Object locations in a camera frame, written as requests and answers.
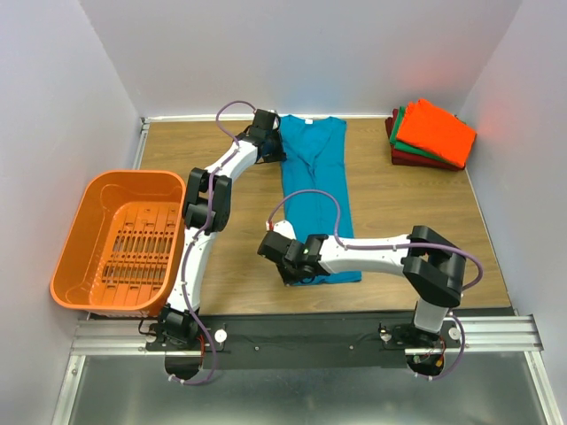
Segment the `blue t shirt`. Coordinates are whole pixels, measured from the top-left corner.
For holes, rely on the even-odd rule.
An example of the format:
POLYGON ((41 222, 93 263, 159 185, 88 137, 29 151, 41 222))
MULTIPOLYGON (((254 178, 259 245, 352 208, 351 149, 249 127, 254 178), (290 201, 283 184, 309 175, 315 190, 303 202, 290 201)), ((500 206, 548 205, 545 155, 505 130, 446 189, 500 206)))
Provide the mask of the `blue t shirt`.
POLYGON ((293 115, 281 118, 286 154, 281 163, 283 194, 287 197, 301 189, 313 190, 294 196, 283 206, 285 219, 302 243, 312 234, 333 233, 337 206, 341 210, 338 235, 354 237, 346 180, 346 128, 347 123, 336 117, 313 121, 293 115))

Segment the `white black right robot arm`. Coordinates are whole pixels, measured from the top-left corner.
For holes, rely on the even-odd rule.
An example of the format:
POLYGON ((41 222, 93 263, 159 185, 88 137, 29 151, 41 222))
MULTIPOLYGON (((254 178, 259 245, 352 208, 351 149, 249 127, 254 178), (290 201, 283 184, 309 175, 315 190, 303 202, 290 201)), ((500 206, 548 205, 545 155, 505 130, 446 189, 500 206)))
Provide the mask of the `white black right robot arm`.
POLYGON ((310 235, 304 243, 273 227, 258 254, 274 263, 289 285, 346 272, 404 277, 418 295, 409 340, 420 347, 437 340, 449 310, 460 305, 466 258, 463 251, 425 226, 384 239, 337 239, 310 235))

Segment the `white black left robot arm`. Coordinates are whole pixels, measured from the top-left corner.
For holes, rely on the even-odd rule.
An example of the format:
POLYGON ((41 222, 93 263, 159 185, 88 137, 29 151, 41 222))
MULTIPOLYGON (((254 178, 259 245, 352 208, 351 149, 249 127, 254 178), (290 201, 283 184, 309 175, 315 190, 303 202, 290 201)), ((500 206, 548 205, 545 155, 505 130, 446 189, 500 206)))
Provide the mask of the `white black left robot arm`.
POLYGON ((190 171, 182 208, 182 257, 154 327, 159 344, 178 350, 192 348, 205 334, 197 321, 200 292, 215 239, 229 221, 234 183, 251 166, 286 158, 276 112, 254 110, 252 123, 237 135, 231 134, 219 117, 215 121, 232 143, 212 165, 190 171))

